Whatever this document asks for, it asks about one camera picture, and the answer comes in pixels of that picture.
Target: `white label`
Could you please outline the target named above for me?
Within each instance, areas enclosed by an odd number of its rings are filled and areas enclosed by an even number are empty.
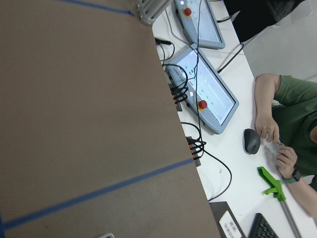
[[[234,223],[230,213],[226,211],[223,216],[221,217],[219,221],[224,234],[227,238],[241,238],[242,235],[237,227],[237,225]]]

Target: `blue tape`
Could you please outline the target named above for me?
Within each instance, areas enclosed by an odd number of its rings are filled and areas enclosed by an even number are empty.
[[[88,7],[101,9],[101,10],[113,11],[116,13],[122,13],[122,14],[128,14],[128,15],[134,16],[134,13],[131,11],[116,9],[116,8],[103,6],[103,5],[99,5],[99,4],[95,4],[95,3],[91,3],[91,2],[86,2],[86,1],[79,1],[79,0],[56,0],[56,1],[64,1],[64,2],[68,2],[68,3],[73,3],[73,4],[82,5],[82,6],[88,6]]]
[[[74,205],[76,205],[78,203],[85,202],[87,200],[96,198],[96,197],[101,196],[101,195],[105,195],[105,194],[107,194],[109,192],[118,190],[118,189],[123,188],[123,187],[129,186],[129,185],[131,185],[133,183],[140,182],[140,181],[148,179],[150,177],[153,177],[153,176],[162,174],[164,172],[176,169],[178,167],[187,165],[187,164],[191,163],[192,161],[193,161],[192,158],[191,159],[187,159],[187,160],[184,160],[184,161],[181,161],[181,162],[178,162],[178,163],[163,167],[161,169],[154,170],[154,171],[151,171],[149,173],[146,173],[146,174],[143,174],[143,175],[140,175],[140,176],[136,176],[134,178],[131,178],[131,179],[116,183],[114,185],[102,188],[100,190],[97,190],[97,191],[94,191],[94,192],[91,192],[91,193],[88,193],[88,194],[85,194],[85,195],[70,199],[70,200],[62,202],[60,204],[57,204],[57,205],[42,209],[40,211],[31,213],[29,215],[26,215],[26,216],[17,218],[15,220],[3,223],[2,229],[4,231],[9,230],[9,229],[13,229],[13,228],[21,226],[21,225],[23,225],[23,224],[25,224],[27,222],[30,222],[32,220],[41,218],[43,216],[49,215],[49,214],[54,213],[54,212],[58,212],[58,211],[60,211],[62,209],[68,208],[70,206],[74,206]]]
[[[1,213],[0,213],[0,238],[5,238],[4,226],[3,226],[3,223],[2,223],[2,220],[1,220]]]

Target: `wristwatch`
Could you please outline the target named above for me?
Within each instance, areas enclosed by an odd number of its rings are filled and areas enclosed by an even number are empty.
[[[285,179],[283,177],[284,182],[286,183],[294,183],[294,182],[298,182],[301,179],[301,174],[299,173],[298,170],[294,170],[294,172],[292,173],[292,177],[290,179]]]

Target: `keyboard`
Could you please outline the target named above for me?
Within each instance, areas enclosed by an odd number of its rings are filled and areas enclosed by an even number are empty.
[[[253,220],[249,238],[278,238],[278,236],[264,216],[261,213],[257,213]]]

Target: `green handle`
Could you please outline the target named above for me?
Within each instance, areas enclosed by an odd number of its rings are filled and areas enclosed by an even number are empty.
[[[276,180],[264,167],[258,167],[258,171],[260,176],[271,186],[271,188],[264,191],[264,194],[268,195],[270,193],[274,193],[274,197],[279,201],[285,201],[286,197],[282,190],[281,181]]]

